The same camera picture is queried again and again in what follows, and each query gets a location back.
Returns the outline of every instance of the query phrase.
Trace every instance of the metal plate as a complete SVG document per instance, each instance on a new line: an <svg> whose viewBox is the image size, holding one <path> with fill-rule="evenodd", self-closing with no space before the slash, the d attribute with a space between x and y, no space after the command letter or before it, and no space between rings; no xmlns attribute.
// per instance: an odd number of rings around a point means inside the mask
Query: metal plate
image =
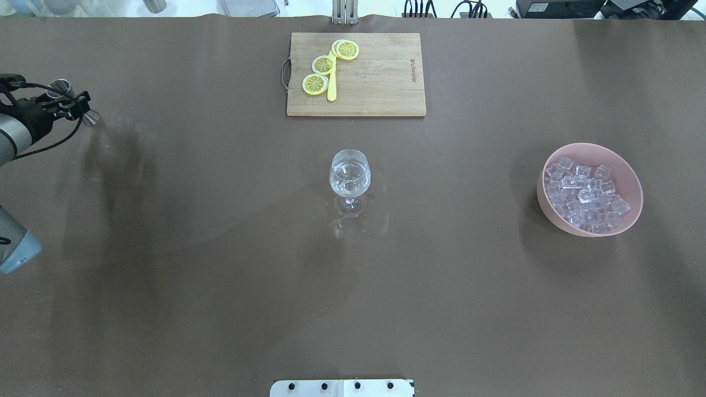
<svg viewBox="0 0 706 397"><path fill-rule="evenodd" d="M280 8L273 0L224 0L228 16L278 16Z"/></svg>
<svg viewBox="0 0 706 397"><path fill-rule="evenodd" d="M410 379L319 379L276 381L270 397L350 396L413 397L414 380Z"/></svg>

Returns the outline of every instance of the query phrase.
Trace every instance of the lemon slice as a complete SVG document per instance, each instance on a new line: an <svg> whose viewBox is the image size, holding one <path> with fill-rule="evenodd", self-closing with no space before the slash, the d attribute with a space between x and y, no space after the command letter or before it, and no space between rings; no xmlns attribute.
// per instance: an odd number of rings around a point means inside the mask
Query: lemon slice
<svg viewBox="0 0 706 397"><path fill-rule="evenodd" d="M312 73L301 82L304 92L309 95L319 95L328 88L328 77Z"/></svg>
<svg viewBox="0 0 706 397"><path fill-rule="evenodd" d="M311 70L324 76L331 73L333 70L333 57L329 57L328 55L316 57L316 59L311 62Z"/></svg>
<svg viewBox="0 0 706 397"><path fill-rule="evenodd" d="M334 52L337 57L350 61L358 57L358 54L360 54L360 48L354 41L340 40L338 44L336 44L336 51Z"/></svg>
<svg viewBox="0 0 706 397"><path fill-rule="evenodd" d="M338 46L338 43L344 42L344 41L345 41L344 39L338 39L338 40L334 41L333 44L331 44L331 51L333 52L333 54L335 54L335 56L339 57L338 50L336 49L336 46Z"/></svg>

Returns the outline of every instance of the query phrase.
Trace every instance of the pink bowl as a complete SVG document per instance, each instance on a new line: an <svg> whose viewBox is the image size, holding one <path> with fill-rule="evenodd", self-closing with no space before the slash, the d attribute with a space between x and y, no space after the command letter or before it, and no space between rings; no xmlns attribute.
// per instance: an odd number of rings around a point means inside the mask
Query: pink bowl
<svg viewBox="0 0 706 397"><path fill-rule="evenodd" d="M598 235L573 227L556 212L549 202L549 197L546 195L544 170L546 170L551 163L556 162L561 156L567 156L580 164L590 165L592 167L603 164L613 169L610 179L615 182L617 193L630 204L630 211L623 214L623 221L618 227L614 227L608 233ZM549 159L544 163L539 173L539 181L537 182L537 199L539 200L539 206L542 207L544 215L546 215L556 227L565 232L583 237L614 236L630 229L630 227L638 221L642 212L642 185L640 185L640 180L635 174L635 171L633 171L633 168L612 150L593 143L571 143L552 153Z"/></svg>

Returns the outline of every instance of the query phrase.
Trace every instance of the cutting board handle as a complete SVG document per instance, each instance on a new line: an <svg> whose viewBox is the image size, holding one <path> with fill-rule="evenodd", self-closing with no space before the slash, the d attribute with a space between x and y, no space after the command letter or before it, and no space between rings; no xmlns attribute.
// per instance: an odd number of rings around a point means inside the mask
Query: cutting board handle
<svg viewBox="0 0 706 397"><path fill-rule="evenodd" d="M287 70L287 64L289 64L289 78L287 78L287 82L285 83L285 71ZM289 80L292 78L292 54L287 55L287 60L282 64L282 75L280 76L280 79L282 81L282 85L285 87L285 92L289 92Z"/></svg>

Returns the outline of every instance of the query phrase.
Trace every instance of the ice cube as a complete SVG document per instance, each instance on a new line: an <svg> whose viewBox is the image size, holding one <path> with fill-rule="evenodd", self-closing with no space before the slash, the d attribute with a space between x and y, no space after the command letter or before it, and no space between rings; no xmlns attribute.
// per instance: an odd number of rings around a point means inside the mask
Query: ice cube
<svg viewBox="0 0 706 397"><path fill-rule="evenodd" d="M578 201L588 203L598 197L598 191L595 189L583 189L578 192Z"/></svg>
<svg viewBox="0 0 706 397"><path fill-rule="evenodd" d="M576 189L578 188L578 178L577 177L564 177L561 179L561 187L564 189Z"/></svg>
<svg viewBox="0 0 706 397"><path fill-rule="evenodd" d="M578 177L590 177L591 176L591 171L593 170L592 167L589 167L587 165L577 165L576 168L574 169L574 174Z"/></svg>
<svg viewBox="0 0 706 397"><path fill-rule="evenodd" d="M617 193L608 193L608 197L611 199L611 204L614 203L615 201L620 201L622 198L620 197L620 194Z"/></svg>
<svg viewBox="0 0 706 397"><path fill-rule="evenodd" d="M578 200L578 190L576 189L562 189L564 193L564 199L566 201L577 201Z"/></svg>
<svg viewBox="0 0 706 397"><path fill-rule="evenodd" d="M586 223L586 218L584 218L583 214L575 213L575 214L569 215L569 222L572 225L578 227L578 226Z"/></svg>
<svg viewBox="0 0 706 397"><path fill-rule="evenodd" d="M589 201L588 203L581 203L581 201L579 201L579 203L581 205L582 211L597 210L601 207L601 204L598 202L598 200Z"/></svg>
<svg viewBox="0 0 706 397"><path fill-rule="evenodd" d="M546 188L546 193L547 193L547 194L561 193L561 191L563 191L563 189L560 188L560 187L557 187L557 186L551 186L551 185L550 185L550 186L548 186L548 187Z"/></svg>
<svg viewBox="0 0 706 397"><path fill-rule="evenodd" d="M600 204L600 207L603 209L607 209L611 205L611 197L608 194L599 194L596 201L598 201L598 204Z"/></svg>
<svg viewBox="0 0 706 397"><path fill-rule="evenodd" d="M546 168L545 172L549 175L551 180L558 181L561 180L561 173L564 172L564 169L559 164L553 162Z"/></svg>
<svg viewBox="0 0 706 397"><path fill-rule="evenodd" d="M586 189L600 189L602 183L603 181L600 179L589 178L586 183Z"/></svg>
<svg viewBox="0 0 706 397"><path fill-rule="evenodd" d="M605 165L600 165L598 168L596 168L594 176L598 179L603 179L605 181L611 177L611 172L613 172L612 168L608 168Z"/></svg>
<svg viewBox="0 0 706 397"><path fill-rule="evenodd" d="M615 227L620 225L620 222L622 221L622 217L620 216L619 213L609 211L606 213L606 224L608 227Z"/></svg>
<svg viewBox="0 0 706 397"><path fill-rule="evenodd" d="M564 195L562 193L549 194L549 202L552 206L563 205Z"/></svg>
<svg viewBox="0 0 706 397"><path fill-rule="evenodd" d="M620 215L623 215L624 213L626 213L630 210L630 204L628 204L627 201L620 198L619 200L611 203L611 209L613 210L613 212L617 212Z"/></svg>
<svg viewBox="0 0 706 397"><path fill-rule="evenodd" d="M559 214L559 216L561 216L562 218L568 215L566 207L563 205L554 206L554 209Z"/></svg>
<svg viewBox="0 0 706 397"><path fill-rule="evenodd" d="M582 176L578 176L577 178L578 178L577 182L576 182L577 188L578 189L586 189L588 187L588 178L582 177Z"/></svg>
<svg viewBox="0 0 706 397"><path fill-rule="evenodd" d="M571 167L573 167L574 165L574 161L566 156L561 156L557 164L559 164L559 167L562 167L565 170L570 170Z"/></svg>
<svg viewBox="0 0 706 397"><path fill-rule="evenodd" d="M574 215L583 212L583 209L581 209L581 203L579 201L569 201L566 204L566 210L568 211L569 215Z"/></svg>
<svg viewBox="0 0 706 397"><path fill-rule="evenodd" d="M608 232L608 225L603 222L591 224L591 233L602 235Z"/></svg>
<svg viewBox="0 0 706 397"><path fill-rule="evenodd" d="M601 214L596 210L584 211L583 217L589 225L600 223L602 221Z"/></svg>
<svg viewBox="0 0 706 397"><path fill-rule="evenodd" d="M601 191L605 194L615 193L616 185L613 183L613 181L603 182L603 184L601 185Z"/></svg>

